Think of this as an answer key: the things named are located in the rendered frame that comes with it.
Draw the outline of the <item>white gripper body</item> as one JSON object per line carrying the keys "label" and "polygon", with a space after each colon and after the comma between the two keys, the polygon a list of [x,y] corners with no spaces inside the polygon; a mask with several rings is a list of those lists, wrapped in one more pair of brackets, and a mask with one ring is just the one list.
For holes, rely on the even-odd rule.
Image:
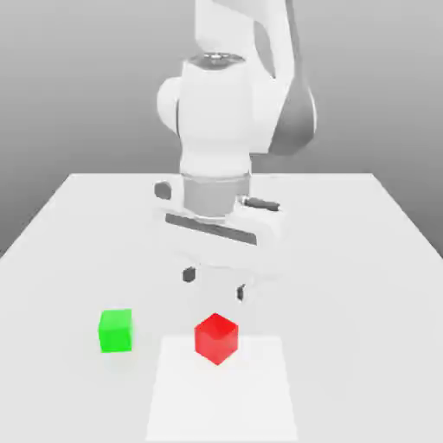
{"label": "white gripper body", "polygon": [[224,222],[203,221],[174,208],[151,211],[154,239],[164,250],[205,266],[264,276],[283,273],[283,209],[237,205]]}

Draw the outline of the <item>small red cube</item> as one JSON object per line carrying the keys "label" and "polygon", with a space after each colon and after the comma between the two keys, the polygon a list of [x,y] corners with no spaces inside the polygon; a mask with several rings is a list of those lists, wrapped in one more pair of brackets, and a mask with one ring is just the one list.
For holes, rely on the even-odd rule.
{"label": "small red cube", "polygon": [[195,351],[220,365],[238,350],[239,326],[213,313],[194,328]]}

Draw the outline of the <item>small green cube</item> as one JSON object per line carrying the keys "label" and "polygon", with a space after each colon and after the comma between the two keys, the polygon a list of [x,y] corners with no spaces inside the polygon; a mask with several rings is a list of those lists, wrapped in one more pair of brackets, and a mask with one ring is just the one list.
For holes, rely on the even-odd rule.
{"label": "small green cube", "polygon": [[104,310],[100,315],[98,336],[102,353],[132,350],[132,310]]}

